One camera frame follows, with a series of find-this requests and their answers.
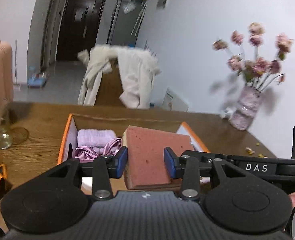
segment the door handle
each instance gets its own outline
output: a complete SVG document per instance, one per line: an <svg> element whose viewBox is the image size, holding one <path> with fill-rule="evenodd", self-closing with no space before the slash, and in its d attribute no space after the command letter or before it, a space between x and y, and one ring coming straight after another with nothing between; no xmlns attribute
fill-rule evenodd
<svg viewBox="0 0 295 240"><path fill-rule="evenodd" d="M84 28L84 32L83 32L83 39L85 38L86 31L87 31L87 26Z"/></svg>

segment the black circular cover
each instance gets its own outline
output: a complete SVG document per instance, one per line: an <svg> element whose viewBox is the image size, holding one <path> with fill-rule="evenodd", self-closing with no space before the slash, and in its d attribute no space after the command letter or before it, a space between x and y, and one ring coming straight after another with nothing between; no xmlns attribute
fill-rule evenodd
<svg viewBox="0 0 295 240"><path fill-rule="evenodd" d="M224 228L243 234L282 230L292 211L286 193L256 178L233 178L210 191L204 207Z"/></svg>
<svg viewBox="0 0 295 240"><path fill-rule="evenodd" d="M1 213L9 227L34 234L66 229L79 221L87 208L87 196L74 186L19 187L1 202Z"/></svg>

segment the pink vase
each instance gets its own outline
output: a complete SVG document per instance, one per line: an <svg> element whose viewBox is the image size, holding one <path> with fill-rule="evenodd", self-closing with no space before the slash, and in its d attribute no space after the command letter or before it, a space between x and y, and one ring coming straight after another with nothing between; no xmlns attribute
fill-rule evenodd
<svg viewBox="0 0 295 240"><path fill-rule="evenodd" d="M252 123L262 102L261 93L253 87L244 86L236 103L236 111L230 119L233 127L246 130Z"/></svg>

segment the dark brown door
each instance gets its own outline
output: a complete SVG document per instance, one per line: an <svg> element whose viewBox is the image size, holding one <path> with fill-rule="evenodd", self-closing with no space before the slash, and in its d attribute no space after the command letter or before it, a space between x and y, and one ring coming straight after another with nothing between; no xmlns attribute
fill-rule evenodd
<svg viewBox="0 0 295 240"><path fill-rule="evenodd" d="M67 0L57 45L57 60L77 60L95 46L105 0Z"/></svg>

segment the hallway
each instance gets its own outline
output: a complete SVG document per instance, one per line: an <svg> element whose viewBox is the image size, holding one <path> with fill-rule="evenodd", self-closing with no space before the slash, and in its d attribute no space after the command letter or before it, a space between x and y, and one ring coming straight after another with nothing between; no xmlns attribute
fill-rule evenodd
<svg viewBox="0 0 295 240"><path fill-rule="evenodd" d="M56 62L49 68L47 83L42 89L21 86L14 89L14 101L76 105L86 72L81 62Z"/></svg>

